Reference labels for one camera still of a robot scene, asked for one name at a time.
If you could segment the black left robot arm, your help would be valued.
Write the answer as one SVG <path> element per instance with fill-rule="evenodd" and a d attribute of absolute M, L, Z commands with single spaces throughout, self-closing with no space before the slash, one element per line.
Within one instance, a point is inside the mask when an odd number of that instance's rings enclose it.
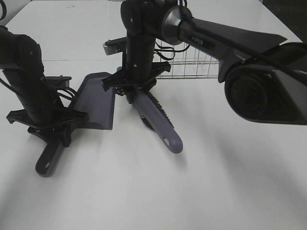
<path fill-rule="evenodd" d="M 9 123 L 19 122 L 39 132 L 41 138 L 71 143 L 71 125 L 84 123 L 88 115 L 74 110 L 78 94 L 69 86 L 71 77 L 46 77 L 40 45 L 25 34 L 0 28 L 0 69 L 7 82 L 1 83 L 15 93 L 21 110 L 10 111 Z"/>

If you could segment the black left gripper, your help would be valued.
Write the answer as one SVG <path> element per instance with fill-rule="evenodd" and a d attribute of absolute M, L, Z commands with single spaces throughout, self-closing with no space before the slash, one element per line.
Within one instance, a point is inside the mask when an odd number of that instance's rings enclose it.
<path fill-rule="evenodd" d="M 60 99 L 64 97 L 74 103 L 77 92 L 70 88 L 50 87 L 46 77 L 33 77 L 24 71 L 7 71 L 6 79 L 17 95 L 23 109 L 10 111 L 9 123 L 18 122 L 35 129 L 53 129 L 70 123 L 86 122 L 86 113 L 65 107 Z M 71 143 L 71 128 L 61 130 L 61 142 L 65 147 Z"/>

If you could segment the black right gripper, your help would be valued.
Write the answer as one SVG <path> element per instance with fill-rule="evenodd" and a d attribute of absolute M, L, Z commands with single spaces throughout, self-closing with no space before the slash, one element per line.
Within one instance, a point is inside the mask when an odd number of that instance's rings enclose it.
<path fill-rule="evenodd" d="M 163 72 L 169 72 L 169 62 L 153 62 L 155 38 L 139 34 L 127 34 L 126 53 L 122 52 L 122 68 L 102 80 L 103 89 L 121 87 L 126 91 L 126 99 L 132 104 L 137 90 L 149 92 L 157 84 L 156 78 Z"/>

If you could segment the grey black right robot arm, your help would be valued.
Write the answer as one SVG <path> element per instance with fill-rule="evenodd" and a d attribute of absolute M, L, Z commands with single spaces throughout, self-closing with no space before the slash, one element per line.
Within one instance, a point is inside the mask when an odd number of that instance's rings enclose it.
<path fill-rule="evenodd" d="M 307 123 L 307 45 L 278 34 L 196 19 L 184 0 L 125 0 L 120 14 L 127 35 L 105 43 L 123 54 L 122 70 L 103 80 L 111 87 L 150 86 L 156 39 L 186 43 L 219 62 L 218 81 L 230 107 L 258 123 Z"/>

